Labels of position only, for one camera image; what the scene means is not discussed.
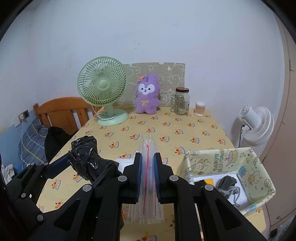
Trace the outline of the black plastic bag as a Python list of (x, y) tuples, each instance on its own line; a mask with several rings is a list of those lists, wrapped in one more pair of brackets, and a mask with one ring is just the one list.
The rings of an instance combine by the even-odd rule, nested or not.
[(98, 154), (97, 140), (93, 136), (84, 136), (71, 143), (68, 160), (72, 168), (86, 181), (94, 183), (108, 167), (115, 170), (111, 172), (114, 177), (119, 177), (119, 163), (104, 159)]

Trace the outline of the clear plastic package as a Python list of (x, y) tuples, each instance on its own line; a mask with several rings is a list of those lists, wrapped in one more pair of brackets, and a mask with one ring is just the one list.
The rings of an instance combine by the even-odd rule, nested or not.
[(154, 175), (154, 155), (158, 147), (150, 134), (143, 135), (137, 151), (142, 157), (139, 199), (130, 204), (127, 220), (131, 223), (151, 225), (164, 222), (163, 206), (158, 202)]

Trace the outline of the white cloths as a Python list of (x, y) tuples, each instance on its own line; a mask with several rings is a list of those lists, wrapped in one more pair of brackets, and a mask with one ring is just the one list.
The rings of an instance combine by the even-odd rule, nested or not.
[(116, 159), (116, 162), (118, 163), (118, 170), (123, 173), (126, 166), (134, 163), (134, 159)]

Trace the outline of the grey cloth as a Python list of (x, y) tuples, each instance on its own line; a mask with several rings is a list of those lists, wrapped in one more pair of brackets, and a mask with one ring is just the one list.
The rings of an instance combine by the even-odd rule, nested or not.
[(233, 205), (239, 208), (240, 204), (238, 203), (238, 199), (240, 197), (240, 188), (235, 186), (236, 184), (237, 181), (234, 177), (226, 175), (218, 181), (215, 187), (227, 200), (233, 197)]

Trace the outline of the cartoon animal tissue pack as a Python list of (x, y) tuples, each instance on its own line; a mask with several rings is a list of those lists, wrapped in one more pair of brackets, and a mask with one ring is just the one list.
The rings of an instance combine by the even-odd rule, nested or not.
[(214, 186), (214, 180), (212, 178), (209, 178), (209, 179), (204, 179), (203, 180), (206, 184), (210, 184), (212, 186)]

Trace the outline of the blue plaid pillow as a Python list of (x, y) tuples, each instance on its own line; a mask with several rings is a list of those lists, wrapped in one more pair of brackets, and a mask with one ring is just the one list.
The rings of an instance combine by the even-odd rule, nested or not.
[(41, 124), (39, 119), (35, 119), (29, 125), (19, 142), (18, 154), (23, 167), (35, 163), (42, 165), (47, 163), (45, 154), (45, 138), (48, 128)]

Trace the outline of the black garment on chair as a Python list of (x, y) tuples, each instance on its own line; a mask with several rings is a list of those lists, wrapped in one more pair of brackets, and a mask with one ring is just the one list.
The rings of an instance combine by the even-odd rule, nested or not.
[(62, 128), (51, 126), (48, 128), (47, 135), (45, 137), (44, 148), (46, 160), (51, 162), (52, 159), (58, 154), (60, 149), (77, 133), (67, 134)]

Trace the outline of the yellow patterned storage box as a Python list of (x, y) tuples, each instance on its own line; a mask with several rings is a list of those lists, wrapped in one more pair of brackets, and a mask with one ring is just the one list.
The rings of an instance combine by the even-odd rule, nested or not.
[(240, 188), (237, 209), (244, 215), (260, 208), (276, 194), (269, 174), (252, 148), (188, 151), (178, 174), (191, 184), (212, 178), (214, 187), (224, 176), (234, 177), (235, 186)]

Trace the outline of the pink door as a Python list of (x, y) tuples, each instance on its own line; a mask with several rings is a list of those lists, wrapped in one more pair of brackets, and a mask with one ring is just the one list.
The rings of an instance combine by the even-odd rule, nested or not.
[(262, 153), (263, 165), (276, 188), (266, 204), (270, 230), (295, 216), (295, 42), (276, 18), (284, 52), (285, 83), (275, 130)]

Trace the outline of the green desk fan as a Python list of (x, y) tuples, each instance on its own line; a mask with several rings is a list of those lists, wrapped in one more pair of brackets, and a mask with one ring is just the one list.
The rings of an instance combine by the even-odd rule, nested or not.
[(114, 109), (113, 104), (123, 95), (127, 76), (123, 65), (111, 57), (97, 57), (80, 70), (77, 88), (81, 98), (96, 110), (97, 122), (102, 126), (114, 126), (128, 119), (123, 109)]

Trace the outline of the yellow patterned tablecloth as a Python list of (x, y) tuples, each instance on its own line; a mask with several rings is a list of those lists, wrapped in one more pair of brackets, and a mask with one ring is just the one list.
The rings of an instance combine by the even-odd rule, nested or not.
[[(210, 111), (206, 110), (205, 114), (205, 117), (199, 118), (193, 114), (193, 110), (190, 110), (189, 114), (179, 116), (165, 107), (160, 108), (155, 115), (136, 114), (131, 111), (127, 121), (108, 127), (100, 126), (97, 120), (92, 118), (60, 149), (51, 163), (70, 150), (73, 140), (85, 135), (94, 136), (97, 139), (97, 149), (103, 158), (111, 160), (133, 158), (140, 146), (142, 136), (151, 134), (161, 153), (163, 163), (170, 165), (177, 174), (186, 151), (233, 147)], [(70, 166), (57, 177), (46, 182), (37, 207), (42, 212), (56, 210), (87, 183)], [(173, 206), (165, 205), (164, 212), (163, 223), (155, 225), (129, 223), (126, 222), (128, 205), (123, 205), (122, 216), (125, 225), (120, 232), (120, 240), (175, 240)], [(265, 230), (262, 208), (248, 213), (246, 218), (260, 232)]]

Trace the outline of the white standing fan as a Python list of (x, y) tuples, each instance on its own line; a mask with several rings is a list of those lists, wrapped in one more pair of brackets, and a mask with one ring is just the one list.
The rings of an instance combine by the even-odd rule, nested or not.
[(275, 121), (267, 107), (259, 106), (253, 109), (251, 106), (245, 105), (241, 108), (239, 115), (245, 122), (242, 133), (247, 144), (256, 147), (269, 140)]

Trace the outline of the cotton swab container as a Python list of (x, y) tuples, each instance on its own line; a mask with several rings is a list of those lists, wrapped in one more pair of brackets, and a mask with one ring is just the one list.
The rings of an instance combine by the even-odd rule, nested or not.
[(196, 102), (194, 114), (196, 116), (204, 116), (205, 106), (206, 104), (204, 102), (201, 102), (201, 101)]

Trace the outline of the purple plush toy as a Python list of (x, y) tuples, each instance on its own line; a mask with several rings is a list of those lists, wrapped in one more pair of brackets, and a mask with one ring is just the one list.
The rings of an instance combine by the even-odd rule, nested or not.
[(156, 75), (143, 75), (137, 79), (135, 105), (136, 113), (155, 114), (161, 102), (160, 84)]

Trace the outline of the glass jar with lid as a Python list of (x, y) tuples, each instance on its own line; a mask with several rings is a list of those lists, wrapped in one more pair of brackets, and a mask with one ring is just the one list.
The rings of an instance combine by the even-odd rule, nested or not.
[(189, 106), (189, 89), (177, 87), (175, 94), (171, 96), (171, 111), (178, 115), (186, 115), (189, 113)]

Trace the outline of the patterned cardboard backboard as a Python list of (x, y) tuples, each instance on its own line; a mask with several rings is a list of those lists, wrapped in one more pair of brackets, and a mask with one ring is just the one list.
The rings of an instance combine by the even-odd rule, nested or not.
[(161, 106), (171, 105), (171, 96), (177, 87), (185, 86), (185, 64), (184, 63), (132, 63), (124, 65), (127, 75), (127, 86), (124, 94), (115, 103), (117, 105), (135, 104), (137, 78), (143, 75), (154, 74), (158, 77), (161, 87), (159, 99)]

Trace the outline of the wall power socket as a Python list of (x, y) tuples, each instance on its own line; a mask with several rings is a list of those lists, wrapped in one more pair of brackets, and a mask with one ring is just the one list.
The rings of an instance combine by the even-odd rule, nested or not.
[(30, 116), (29, 111), (26, 110), (23, 113), (18, 115), (18, 119), (20, 121), (20, 123), (22, 123), (23, 121), (25, 121), (28, 117)]

